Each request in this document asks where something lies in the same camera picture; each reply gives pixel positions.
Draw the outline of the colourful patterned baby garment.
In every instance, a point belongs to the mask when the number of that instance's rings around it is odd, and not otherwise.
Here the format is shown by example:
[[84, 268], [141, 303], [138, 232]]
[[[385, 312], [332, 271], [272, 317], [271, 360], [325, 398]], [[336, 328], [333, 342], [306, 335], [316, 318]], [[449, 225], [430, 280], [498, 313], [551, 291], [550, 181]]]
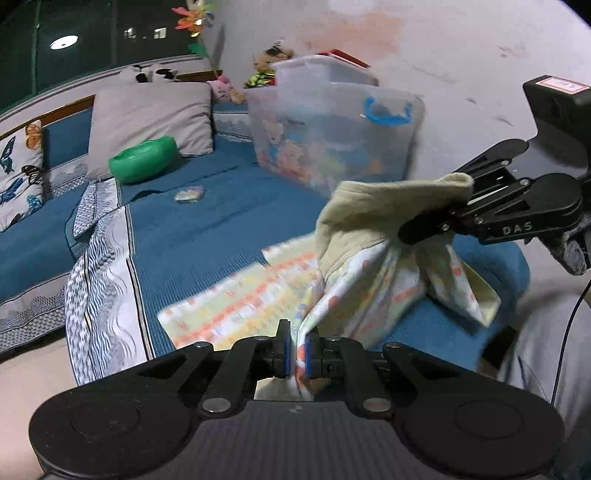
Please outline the colourful patterned baby garment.
[[175, 347], [206, 341], [223, 350], [269, 335], [287, 319], [287, 376], [264, 381], [256, 397], [311, 400], [322, 389], [308, 371], [304, 339], [312, 331], [374, 347], [426, 295], [473, 323], [492, 323], [500, 298], [458, 256], [451, 234], [415, 245], [399, 237], [418, 214], [465, 202], [472, 192], [473, 179], [464, 173], [436, 181], [342, 182], [314, 233], [267, 247], [263, 263], [165, 307], [158, 321]]

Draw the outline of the clear plastic storage bin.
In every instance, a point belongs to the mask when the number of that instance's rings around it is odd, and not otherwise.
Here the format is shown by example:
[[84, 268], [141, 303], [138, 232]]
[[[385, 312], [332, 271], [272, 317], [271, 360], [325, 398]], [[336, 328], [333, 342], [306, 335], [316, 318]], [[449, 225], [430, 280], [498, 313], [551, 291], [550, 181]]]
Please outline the clear plastic storage bin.
[[[382, 87], [361, 67], [322, 55], [274, 65], [276, 85], [247, 91], [256, 159], [277, 175], [329, 196], [342, 181], [404, 179], [425, 104], [408, 92]], [[381, 126], [363, 118], [363, 102], [375, 97], [392, 113], [414, 106], [405, 126]]]

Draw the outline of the white patterned bed sheet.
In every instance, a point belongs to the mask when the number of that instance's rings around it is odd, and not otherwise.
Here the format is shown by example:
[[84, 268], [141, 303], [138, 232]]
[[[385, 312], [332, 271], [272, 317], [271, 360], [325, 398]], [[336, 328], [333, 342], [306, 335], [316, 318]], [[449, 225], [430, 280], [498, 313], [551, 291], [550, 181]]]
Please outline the white patterned bed sheet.
[[113, 178], [93, 181], [66, 222], [75, 264], [64, 293], [73, 375], [87, 384], [154, 358], [130, 211]]

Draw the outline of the blue bed cover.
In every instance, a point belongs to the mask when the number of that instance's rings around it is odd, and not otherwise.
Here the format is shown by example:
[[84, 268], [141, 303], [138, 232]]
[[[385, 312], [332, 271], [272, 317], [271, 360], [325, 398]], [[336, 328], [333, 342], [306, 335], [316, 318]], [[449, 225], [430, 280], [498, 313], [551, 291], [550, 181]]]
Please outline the blue bed cover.
[[[177, 191], [202, 186], [197, 203], [174, 201]], [[39, 212], [1, 236], [1, 353], [10, 356], [65, 326], [64, 284], [75, 257], [66, 222], [84, 185], [74, 182]], [[172, 343], [157, 320], [163, 307], [204, 291], [239, 269], [263, 260], [263, 249], [308, 233], [325, 200], [256, 165], [252, 145], [223, 137], [214, 152], [191, 157], [164, 176], [120, 187], [134, 235], [137, 270], [154, 357]], [[530, 283], [521, 249], [511, 243], [483, 245], [459, 236], [454, 247], [499, 294], [500, 310], [488, 327], [477, 327], [432, 299], [421, 300], [391, 330], [389, 339], [467, 369], [482, 356], [502, 358], [494, 337], [513, 318]]]

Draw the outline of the small clear plastic packet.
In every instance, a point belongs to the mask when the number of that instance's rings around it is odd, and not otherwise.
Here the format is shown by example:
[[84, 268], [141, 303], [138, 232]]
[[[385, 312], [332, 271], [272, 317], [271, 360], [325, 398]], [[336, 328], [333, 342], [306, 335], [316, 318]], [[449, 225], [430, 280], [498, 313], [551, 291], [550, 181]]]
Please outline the small clear plastic packet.
[[176, 192], [174, 201], [179, 204], [197, 203], [205, 194], [205, 189], [202, 186], [191, 186]]

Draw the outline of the green round cushion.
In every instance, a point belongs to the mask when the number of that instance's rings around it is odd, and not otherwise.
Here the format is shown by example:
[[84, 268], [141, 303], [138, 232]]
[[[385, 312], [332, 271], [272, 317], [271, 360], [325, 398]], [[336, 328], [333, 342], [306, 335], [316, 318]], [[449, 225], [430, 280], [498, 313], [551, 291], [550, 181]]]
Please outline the green round cushion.
[[160, 175], [178, 157], [175, 140], [163, 136], [121, 151], [108, 160], [108, 166], [120, 183], [135, 184]]

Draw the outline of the pink plush toy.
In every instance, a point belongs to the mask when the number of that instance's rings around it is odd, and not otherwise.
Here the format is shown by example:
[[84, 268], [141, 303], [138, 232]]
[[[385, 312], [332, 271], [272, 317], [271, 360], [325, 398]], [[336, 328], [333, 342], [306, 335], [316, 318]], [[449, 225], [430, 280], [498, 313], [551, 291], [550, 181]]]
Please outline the pink plush toy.
[[211, 88], [214, 103], [242, 105], [247, 102], [245, 93], [236, 90], [225, 75], [219, 75], [215, 80], [207, 81], [207, 84]]

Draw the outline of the grey pillow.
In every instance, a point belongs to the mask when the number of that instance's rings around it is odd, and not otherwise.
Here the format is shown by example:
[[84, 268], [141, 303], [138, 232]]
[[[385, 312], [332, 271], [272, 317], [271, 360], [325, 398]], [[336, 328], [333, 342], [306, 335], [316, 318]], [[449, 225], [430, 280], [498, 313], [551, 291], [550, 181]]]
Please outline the grey pillow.
[[173, 138], [184, 156], [211, 154], [211, 107], [211, 86], [201, 82], [129, 84], [99, 91], [93, 102], [86, 178], [109, 178], [111, 157], [163, 136]]

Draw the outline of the large butterfly print pillow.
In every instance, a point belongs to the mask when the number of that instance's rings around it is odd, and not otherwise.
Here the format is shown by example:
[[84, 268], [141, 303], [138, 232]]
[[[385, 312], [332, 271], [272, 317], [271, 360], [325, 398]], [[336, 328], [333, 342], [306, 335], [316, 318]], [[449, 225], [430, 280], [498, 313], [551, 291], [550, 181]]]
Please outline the large butterfly print pillow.
[[39, 120], [30, 122], [1, 141], [2, 232], [43, 206], [42, 142]]

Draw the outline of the panda plush toy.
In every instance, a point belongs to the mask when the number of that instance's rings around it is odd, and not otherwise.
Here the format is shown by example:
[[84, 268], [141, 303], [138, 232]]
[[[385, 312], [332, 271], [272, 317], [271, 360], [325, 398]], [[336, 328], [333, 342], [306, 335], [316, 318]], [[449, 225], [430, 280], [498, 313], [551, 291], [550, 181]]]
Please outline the panda plush toy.
[[144, 67], [131, 65], [119, 72], [117, 81], [123, 84], [168, 83], [174, 82], [176, 76], [176, 70], [158, 63]]

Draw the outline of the orange paper flower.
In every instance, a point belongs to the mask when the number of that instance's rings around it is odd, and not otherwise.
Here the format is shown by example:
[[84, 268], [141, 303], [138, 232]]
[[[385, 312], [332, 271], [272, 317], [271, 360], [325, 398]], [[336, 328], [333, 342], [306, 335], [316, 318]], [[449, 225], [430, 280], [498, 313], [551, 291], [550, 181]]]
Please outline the orange paper flower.
[[172, 7], [171, 11], [179, 16], [175, 30], [186, 30], [192, 38], [197, 38], [204, 28], [211, 28], [214, 23], [215, 3], [212, 1], [187, 1], [186, 6]]

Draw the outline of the dark window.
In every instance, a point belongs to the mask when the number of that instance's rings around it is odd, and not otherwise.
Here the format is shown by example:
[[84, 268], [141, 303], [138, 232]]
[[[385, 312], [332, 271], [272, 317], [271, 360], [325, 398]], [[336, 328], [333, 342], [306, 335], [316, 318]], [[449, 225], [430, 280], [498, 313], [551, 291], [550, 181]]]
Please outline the dark window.
[[190, 53], [183, 1], [1, 2], [1, 110], [114, 67]]

